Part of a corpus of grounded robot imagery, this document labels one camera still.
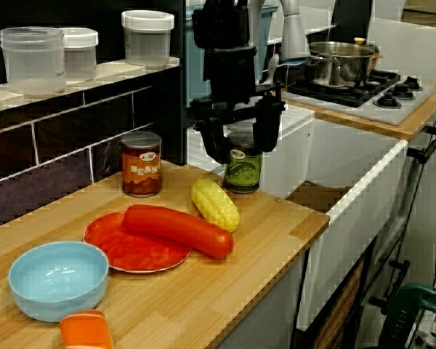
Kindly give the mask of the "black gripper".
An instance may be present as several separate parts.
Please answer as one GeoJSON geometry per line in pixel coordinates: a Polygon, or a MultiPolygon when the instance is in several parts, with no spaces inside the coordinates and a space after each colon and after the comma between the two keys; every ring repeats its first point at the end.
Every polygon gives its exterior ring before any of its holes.
{"type": "Polygon", "coordinates": [[[211,94],[190,103],[193,126],[201,133],[206,153],[219,164],[228,163],[228,139],[223,125],[254,119],[254,146],[270,152],[277,145],[282,84],[271,73],[260,84],[255,77],[257,48],[207,49],[203,77],[210,82],[211,94]]]}

